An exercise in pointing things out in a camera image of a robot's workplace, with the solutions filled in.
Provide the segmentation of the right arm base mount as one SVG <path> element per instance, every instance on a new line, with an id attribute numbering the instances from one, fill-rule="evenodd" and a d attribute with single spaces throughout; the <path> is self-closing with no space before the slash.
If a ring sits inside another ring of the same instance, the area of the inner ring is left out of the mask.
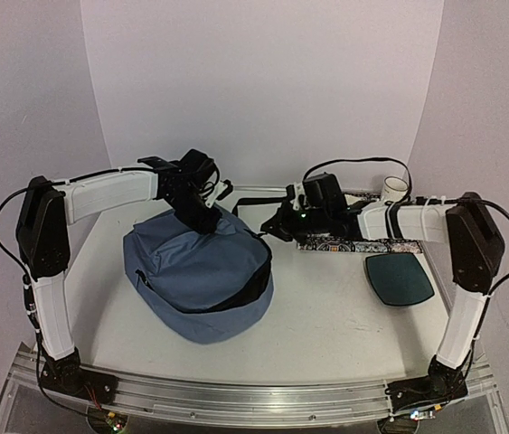
<path id="1" fill-rule="evenodd" d="M 467 385 L 462 377 L 447 380 L 437 375 L 426 375 L 391 382 L 385 389 L 385 394 L 391 400 L 392 414 L 400 415 L 465 398 Z"/>

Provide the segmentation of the blue student backpack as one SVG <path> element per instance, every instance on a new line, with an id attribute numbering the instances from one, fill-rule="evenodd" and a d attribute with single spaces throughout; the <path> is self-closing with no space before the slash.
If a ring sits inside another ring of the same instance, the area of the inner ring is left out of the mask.
<path id="1" fill-rule="evenodd" d="M 272 251 L 227 210 L 200 234 L 173 211 L 139 222 L 123 238 L 126 275 L 154 314 L 182 338 L 216 344 L 267 313 L 274 286 Z"/>

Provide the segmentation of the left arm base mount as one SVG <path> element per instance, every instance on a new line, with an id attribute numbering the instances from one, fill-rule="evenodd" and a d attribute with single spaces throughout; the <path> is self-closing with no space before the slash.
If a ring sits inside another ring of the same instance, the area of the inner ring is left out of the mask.
<path id="1" fill-rule="evenodd" d="M 45 354 L 44 361 L 39 380 L 45 390 L 98 404 L 114 401 L 118 377 L 84 368 L 78 349 L 60 359 Z"/>

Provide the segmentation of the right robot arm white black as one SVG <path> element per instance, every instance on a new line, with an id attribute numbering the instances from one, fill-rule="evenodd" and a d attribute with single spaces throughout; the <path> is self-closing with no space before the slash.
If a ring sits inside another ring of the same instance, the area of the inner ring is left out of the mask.
<path id="1" fill-rule="evenodd" d="M 332 174 L 288 186 L 276 213 L 260 228 L 286 242 L 327 234 L 348 241 L 448 246 L 456 294 L 435 359 L 449 369 L 463 364 L 476 340 L 504 254 L 502 234 L 474 192 L 454 200 L 365 200 L 343 193 Z"/>

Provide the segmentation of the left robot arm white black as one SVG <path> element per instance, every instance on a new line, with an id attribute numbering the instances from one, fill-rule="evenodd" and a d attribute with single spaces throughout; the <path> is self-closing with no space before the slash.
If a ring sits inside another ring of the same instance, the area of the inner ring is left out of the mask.
<path id="1" fill-rule="evenodd" d="M 214 232 L 215 203 L 233 190 L 214 160 L 192 149 L 181 159 L 158 156 L 63 180 L 34 177 L 10 194 L 24 201 L 15 228 L 18 251 L 9 256 L 23 271 L 24 308 L 40 352 L 54 364 L 50 376 L 69 395 L 83 392 L 86 373 L 70 360 L 78 353 L 71 332 L 65 279 L 71 259 L 69 227 L 86 217 L 131 203 L 165 201 L 190 229 Z"/>

